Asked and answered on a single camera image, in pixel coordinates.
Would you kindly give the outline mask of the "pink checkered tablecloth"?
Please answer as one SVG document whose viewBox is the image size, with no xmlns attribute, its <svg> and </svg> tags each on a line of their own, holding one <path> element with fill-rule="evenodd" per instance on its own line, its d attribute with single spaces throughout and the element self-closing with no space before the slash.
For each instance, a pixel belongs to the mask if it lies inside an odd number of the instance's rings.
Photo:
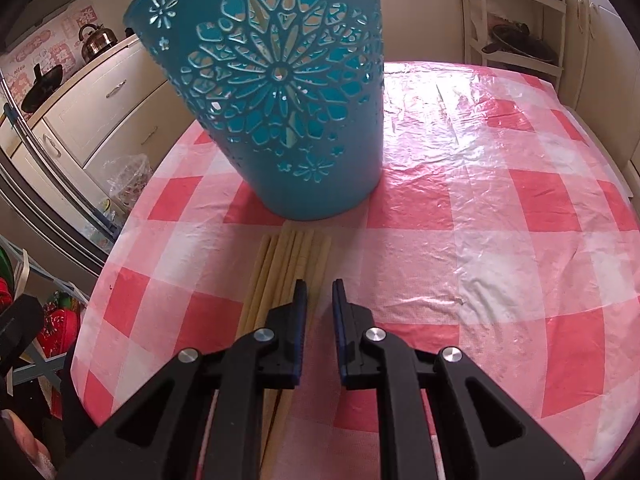
<svg viewBox="0 0 640 480">
<path fill-rule="evenodd" d="M 639 223 L 551 87 L 390 63 L 384 174 L 317 222 L 326 278 L 416 348 L 461 348 L 596 478 L 639 414 Z M 72 378 L 104 422 L 177 351 L 234 339 L 268 211 L 203 128 L 153 174 L 96 283 Z"/>
</svg>

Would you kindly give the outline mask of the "clear floral trash bin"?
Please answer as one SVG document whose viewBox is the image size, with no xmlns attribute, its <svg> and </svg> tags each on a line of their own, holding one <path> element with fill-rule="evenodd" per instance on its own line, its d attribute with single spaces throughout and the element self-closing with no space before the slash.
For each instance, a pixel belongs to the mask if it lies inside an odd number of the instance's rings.
<svg viewBox="0 0 640 480">
<path fill-rule="evenodd" d="M 130 211 L 134 208 L 153 171 L 145 154 L 125 155 L 103 165 L 108 196 Z"/>
</svg>

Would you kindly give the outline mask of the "blue perforated plastic bin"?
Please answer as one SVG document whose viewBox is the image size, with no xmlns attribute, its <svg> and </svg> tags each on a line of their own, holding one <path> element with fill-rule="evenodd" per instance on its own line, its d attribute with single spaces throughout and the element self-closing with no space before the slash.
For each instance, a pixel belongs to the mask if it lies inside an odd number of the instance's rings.
<svg viewBox="0 0 640 480">
<path fill-rule="evenodd" d="M 274 214 L 333 217 L 378 185 L 380 0 L 134 0 L 124 23 Z"/>
</svg>

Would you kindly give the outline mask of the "white storage trolley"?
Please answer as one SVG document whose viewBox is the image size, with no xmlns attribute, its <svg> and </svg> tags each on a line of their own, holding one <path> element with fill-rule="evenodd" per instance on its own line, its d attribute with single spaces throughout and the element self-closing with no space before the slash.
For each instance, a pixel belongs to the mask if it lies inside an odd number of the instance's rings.
<svg viewBox="0 0 640 480">
<path fill-rule="evenodd" d="M 548 80 L 563 75 L 566 0 L 462 0 L 463 59 Z"/>
</svg>

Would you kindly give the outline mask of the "black wok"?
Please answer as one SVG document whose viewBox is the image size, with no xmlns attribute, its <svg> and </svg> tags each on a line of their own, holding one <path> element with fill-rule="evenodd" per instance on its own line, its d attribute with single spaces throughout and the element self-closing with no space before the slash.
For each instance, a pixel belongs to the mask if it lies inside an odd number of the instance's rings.
<svg viewBox="0 0 640 480">
<path fill-rule="evenodd" d="M 27 92 L 21 104 L 21 109 L 26 114 L 34 114 L 60 88 L 64 76 L 63 65 L 55 65 L 43 73 L 40 65 L 36 64 L 34 66 L 34 74 L 34 85 Z"/>
</svg>

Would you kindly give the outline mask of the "steel kettle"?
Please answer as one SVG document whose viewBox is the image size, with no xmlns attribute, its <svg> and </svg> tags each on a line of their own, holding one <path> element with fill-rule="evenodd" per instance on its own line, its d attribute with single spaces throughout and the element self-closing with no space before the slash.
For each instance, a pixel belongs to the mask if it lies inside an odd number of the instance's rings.
<svg viewBox="0 0 640 480">
<path fill-rule="evenodd" d="M 117 44 L 117 37 L 110 28 L 91 23 L 81 26 L 78 39 L 81 42 L 81 56 L 86 63 Z"/>
</svg>

